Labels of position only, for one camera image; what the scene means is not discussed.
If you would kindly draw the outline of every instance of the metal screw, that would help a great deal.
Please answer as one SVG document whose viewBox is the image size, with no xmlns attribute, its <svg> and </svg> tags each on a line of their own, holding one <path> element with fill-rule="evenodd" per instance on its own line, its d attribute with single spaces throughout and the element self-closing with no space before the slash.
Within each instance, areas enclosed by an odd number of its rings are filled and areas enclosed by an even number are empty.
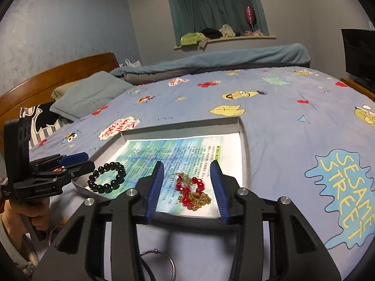
<svg viewBox="0 0 375 281">
<path fill-rule="evenodd" d="M 280 198 L 280 202 L 282 202 L 284 205 L 289 205 L 291 203 L 291 200 L 287 196 L 282 196 Z"/>
<path fill-rule="evenodd" d="M 248 189 L 246 189 L 246 188 L 239 188 L 239 189 L 237 190 L 237 193 L 238 193 L 240 196 L 246 196 L 246 195 L 249 194 L 249 191 L 248 191 Z"/>
<path fill-rule="evenodd" d="M 85 199 L 85 205 L 91 206 L 95 203 L 95 200 L 92 197 L 89 197 L 88 199 Z"/>
<path fill-rule="evenodd" d="M 136 191 L 133 188 L 126 191 L 127 196 L 135 196 L 137 193 L 138 193 L 138 191 Z"/>
</svg>

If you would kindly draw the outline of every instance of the striped pillow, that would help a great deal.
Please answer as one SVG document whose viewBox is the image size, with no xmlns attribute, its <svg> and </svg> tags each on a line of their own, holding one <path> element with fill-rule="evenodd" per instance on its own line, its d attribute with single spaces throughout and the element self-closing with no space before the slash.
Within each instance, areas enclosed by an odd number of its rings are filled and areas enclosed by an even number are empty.
<svg viewBox="0 0 375 281">
<path fill-rule="evenodd" d="M 49 110 L 53 102 L 40 104 L 31 108 L 21 108 L 19 117 L 31 117 L 31 140 L 29 149 L 36 146 L 44 139 L 48 139 L 53 132 L 70 123 L 64 117 Z"/>
</svg>

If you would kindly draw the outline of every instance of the blue pillow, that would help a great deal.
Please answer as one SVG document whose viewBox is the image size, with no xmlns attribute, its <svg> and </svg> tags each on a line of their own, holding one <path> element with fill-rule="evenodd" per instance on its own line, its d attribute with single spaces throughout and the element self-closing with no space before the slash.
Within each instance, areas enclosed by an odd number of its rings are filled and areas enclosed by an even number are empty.
<svg viewBox="0 0 375 281">
<path fill-rule="evenodd" d="M 105 106 L 132 86 L 129 82 L 101 71 L 79 80 L 49 110 L 76 121 Z"/>
</svg>

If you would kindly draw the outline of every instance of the blue triangle print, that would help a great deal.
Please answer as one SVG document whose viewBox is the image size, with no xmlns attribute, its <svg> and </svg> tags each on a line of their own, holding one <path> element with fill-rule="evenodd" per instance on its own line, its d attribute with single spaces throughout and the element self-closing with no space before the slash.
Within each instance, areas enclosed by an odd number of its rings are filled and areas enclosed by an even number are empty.
<svg viewBox="0 0 375 281">
<path fill-rule="evenodd" d="M 302 115 L 302 117 L 301 117 L 298 121 L 300 121 L 300 122 L 306 122 L 306 123 L 310 124 L 310 123 L 307 121 L 307 119 L 306 119 L 306 117 L 305 117 L 304 115 Z"/>
</svg>

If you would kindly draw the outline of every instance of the paper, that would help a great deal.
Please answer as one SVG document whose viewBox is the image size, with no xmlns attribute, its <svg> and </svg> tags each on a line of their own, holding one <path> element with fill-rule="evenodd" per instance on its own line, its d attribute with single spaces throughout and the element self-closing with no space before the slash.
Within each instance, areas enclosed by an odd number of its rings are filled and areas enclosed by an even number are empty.
<svg viewBox="0 0 375 281">
<path fill-rule="evenodd" d="M 119 189 L 102 195 L 114 199 L 127 189 L 134 188 L 138 179 L 151 175 L 156 162 L 160 160 L 165 171 L 157 211 L 174 215 L 219 217 L 210 178 L 210 163 L 215 159 L 218 160 L 223 173 L 235 177 L 241 186 L 242 156 L 239 133 L 184 139 L 128 140 L 108 161 L 118 161 L 124 165 L 127 173 L 125 182 Z M 204 192 L 212 199 L 211 204 L 195 212 L 182 206 L 178 201 L 180 193 L 175 190 L 177 176 L 173 174 L 177 172 L 201 178 L 205 184 Z M 116 174 L 116 171 L 105 172 L 96 180 L 96 184 L 109 183 Z"/>
</svg>

